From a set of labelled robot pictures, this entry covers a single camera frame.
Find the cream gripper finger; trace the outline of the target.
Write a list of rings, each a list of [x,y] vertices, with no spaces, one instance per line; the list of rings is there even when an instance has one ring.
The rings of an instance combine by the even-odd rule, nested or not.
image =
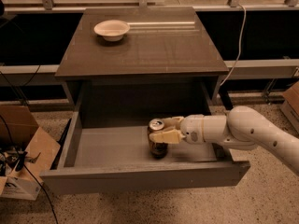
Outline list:
[[[175,127],[168,127],[149,135],[149,140],[153,143],[179,144],[184,138],[182,131]]]
[[[175,127],[177,130],[180,129],[180,123],[184,120],[182,116],[164,118],[163,123],[165,128]]]

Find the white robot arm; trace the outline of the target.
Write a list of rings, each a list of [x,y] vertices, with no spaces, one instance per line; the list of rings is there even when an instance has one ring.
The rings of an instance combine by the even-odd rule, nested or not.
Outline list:
[[[193,145],[215,143],[237,150],[262,147],[295,174],[299,173],[299,139],[247,106],[234,107],[226,115],[152,119],[149,140],[168,145],[182,141]]]

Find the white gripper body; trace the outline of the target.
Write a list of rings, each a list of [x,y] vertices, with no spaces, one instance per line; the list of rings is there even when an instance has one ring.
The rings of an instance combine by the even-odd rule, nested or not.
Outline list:
[[[202,144],[203,138],[203,115],[190,115],[180,123],[180,130],[189,144]]]

